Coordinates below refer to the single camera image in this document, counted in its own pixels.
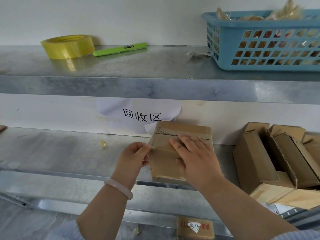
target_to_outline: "white wall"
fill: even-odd
[[[319,0],[295,0],[320,8]],[[286,0],[0,0],[0,45],[40,45],[70,34],[95,44],[206,45],[203,12],[265,10]]]
[[[177,121],[210,126],[215,144],[234,145],[248,122],[320,133],[319,117],[320,105],[183,100]],[[0,94],[0,125],[149,137],[110,127],[94,97]]]

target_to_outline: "white paper scrap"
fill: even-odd
[[[201,224],[199,222],[193,222],[193,221],[189,221],[187,223],[187,226],[190,227],[195,233],[198,233]]]
[[[182,106],[179,100],[151,98],[98,97],[96,102],[110,126],[138,134],[152,134],[157,121],[175,119]]]

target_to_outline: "right hand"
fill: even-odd
[[[174,139],[170,139],[170,144],[183,159],[177,159],[177,164],[182,175],[193,187],[201,191],[211,179],[224,177],[212,147],[200,137],[190,134],[178,135],[178,138],[186,148]]]

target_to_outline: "packing tape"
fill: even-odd
[[[94,52],[90,35],[67,35],[41,41],[41,45],[51,59],[69,59]]]

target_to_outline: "blue plastic basket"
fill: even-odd
[[[226,12],[231,19],[267,17],[269,11]],[[303,20],[224,21],[203,13],[208,47],[224,70],[320,71],[320,10],[305,10]]]

